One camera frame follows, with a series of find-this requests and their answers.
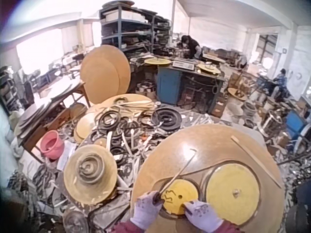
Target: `yellow circular plate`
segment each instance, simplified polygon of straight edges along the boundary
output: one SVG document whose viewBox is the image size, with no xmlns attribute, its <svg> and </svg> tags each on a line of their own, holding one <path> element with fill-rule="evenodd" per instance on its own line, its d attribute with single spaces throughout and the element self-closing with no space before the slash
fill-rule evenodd
<svg viewBox="0 0 311 233">
<path fill-rule="evenodd" d="M 209 55 L 209 54 L 203 54 L 203 57 L 204 58 L 208 58 L 210 60 L 214 60 L 216 62 L 221 62 L 221 63 L 225 63 L 225 60 L 224 59 L 221 59 L 219 57 L 215 57 L 215 56 L 212 56 L 212 55 Z"/>
<path fill-rule="evenodd" d="M 87 136 L 92 132 L 92 129 L 95 126 L 95 114 L 89 113 L 83 116 L 77 126 L 76 126 L 76 134 L 79 138 L 86 139 Z"/>
<path fill-rule="evenodd" d="M 226 164 L 214 171 L 206 199 L 219 217 L 236 225 L 246 223 L 259 203 L 259 184 L 253 173 L 240 164 Z"/>
<path fill-rule="evenodd" d="M 199 194 L 197 188 L 190 181 L 175 180 L 161 198 L 165 200 L 163 207 L 167 213 L 184 215 L 185 210 L 182 204 L 187 201 L 198 200 Z"/>
<path fill-rule="evenodd" d="M 207 65 L 205 64 L 198 64 L 197 67 L 199 67 L 200 69 L 209 72 L 209 73 L 213 73 L 213 74 L 220 74 L 220 70 L 217 69 L 216 67 L 213 68 L 209 68 Z"/>
<path fill-rule="evenodd" d="M 146 64 L 150 64 L 150 65 L 168 65 L 170 63 L 172 63 L 170 60 L 168 59 L 163 59 L 163 58 L 149 58 L 147 60 L 145 60 Z"/>
<path fill-rule="evenodd" d="M 76 164 L 80 157 L 94 153 L 104 160 L 104 175 L 96 184 L 85 184 L 76 176 Z M 64 183 L 69 194 L 76 201 L 95 205 L 109 197 L 117 182 L 117 163 L 104 147 L 87 145 L 79 148 L 68 160 L 64 170 Z"/>
</svg>

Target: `worker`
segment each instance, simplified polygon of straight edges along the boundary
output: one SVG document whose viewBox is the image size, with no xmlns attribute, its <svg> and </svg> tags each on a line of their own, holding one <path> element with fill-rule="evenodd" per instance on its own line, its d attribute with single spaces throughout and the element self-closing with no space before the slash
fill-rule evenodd
<svg viewBox="0 0 311 233">
<path fill-rule="evenodd" d="M 286 69 L 283 68 L 281 70 L 277 77 L 273 79 L 273 83 L 275 85 L 274 88 L 269 90 L 271 97 L 282 101 L 283 98 L 287 98 L 289 96 L 289 92 L 287 90 Z"/>
<path fill-rule="evenodd" d="M 126 223 L 115 226 L 113 233 L 143 233 L 156 220 L 164 201 L 153 204 L 156 191 L 145 193 L 135 203 L 134 216 Z M 187 219 L 194 226 L 207 233 L 241 233 L 239 228 L 217 216 L 213 208 L 204 202 L 195 200 L 185 202 Z"/>
<path fill-rule="evenodd" d="M 239 70 L 244 69 L 247 66 L 247 57 L 243 53 L 239 53 L 238 59 L 236 61 L 236 67 Z"/>
<path fill-rule="evenodd" d="M 183 47 L 187 47 L 190 50 L 190 59 L 197 59 L 201 60 L 202 59 L 202 48 L 200 47 L 199 43 L 192 39 L 191 36 L 189 35 L 183 35 L 181 37 L 181 43 L 183 43 Z"/>
</svg>

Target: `wooden stick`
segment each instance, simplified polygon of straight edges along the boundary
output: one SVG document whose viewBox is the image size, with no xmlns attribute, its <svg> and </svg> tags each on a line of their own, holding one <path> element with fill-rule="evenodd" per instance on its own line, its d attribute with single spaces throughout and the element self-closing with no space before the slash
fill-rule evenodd
<svg viewBox="0 0 311 233">
<path fill-rule="evenodd" d="M 171 186 L 171 184 L 172 184 L 172 183 L 176 180 L 176 178 L 183 172 L 183 170 L 185 170 L 186 167 L 188 167 L 188 165 L 190 164 L 191 160 L 196 156 L 197 151 L 196 151 L 195 149 L 190 149 L 190 150 L 194 152 L 194 155 L 189 159 L 189 161 L 186 163 L 186 165 L 185 165 L 182 169 L 180 169 L 180 171 L 171 179 L 171 181 L 168 182 L 167 185 L 165 185 L 165 186 L 162 188 L 162 190 L 160 191 L 160 196 L 162 195 L 162 193 L 163 193 L 166 189 L 168 189 L 168 188 Z"/>
<path fill-rule="evenodd" d="M 232 136 L 231 139 L 267 173 L 267 175 L 276 183 L 279 188 L 282 188 L 281 184 L 276 180 L 276 178 L 271 174 L 266 166 L 246 146 L 242 145 L 235 136 Z"/>
</svg>

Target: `gloved hand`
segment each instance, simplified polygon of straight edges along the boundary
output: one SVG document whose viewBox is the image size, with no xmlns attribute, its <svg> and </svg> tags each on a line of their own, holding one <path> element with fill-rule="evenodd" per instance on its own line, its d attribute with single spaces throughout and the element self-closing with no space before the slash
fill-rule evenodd
<svg viewBox="0 0 311 233">
<path fill-rule="evenodd" d="M 188 220 L 202 231 L 212 233 L 216 231 L 224 222 L 217 216 L 212 206 L 207 203 L 194 200 L 185 202 L 184 206 L 187 209 L 185 213 Z"/>
<path fill-rule="evenodd" d="M 161 200 L 157 205 L 153 205 L 153 197 L 158 192 L 152 191 L 139 197 L 135 203 L 134 217 L 130 220 L 136 226 L 147 230 L 158 216 L 164 201 Z"/>
</svg>

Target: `window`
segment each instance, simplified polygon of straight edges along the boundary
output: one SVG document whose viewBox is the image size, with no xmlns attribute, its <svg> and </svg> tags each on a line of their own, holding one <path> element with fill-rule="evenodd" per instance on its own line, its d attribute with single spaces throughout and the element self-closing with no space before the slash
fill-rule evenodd
<svg viewBox="0 0 311 233">
<path fill-rule="evenodd" d="M 92 23 L 93 42 L 95 47 L 99 47 L 102 44 L 102 25 L 100 22 Z"/>
<path fill-rule="evenodd" d="M 54 29 L 17 45 L 17 54 L 25 74 L 35 70 L 47 71 L 49 64 L 64 55 L 62 32 Z"/>
</svg>

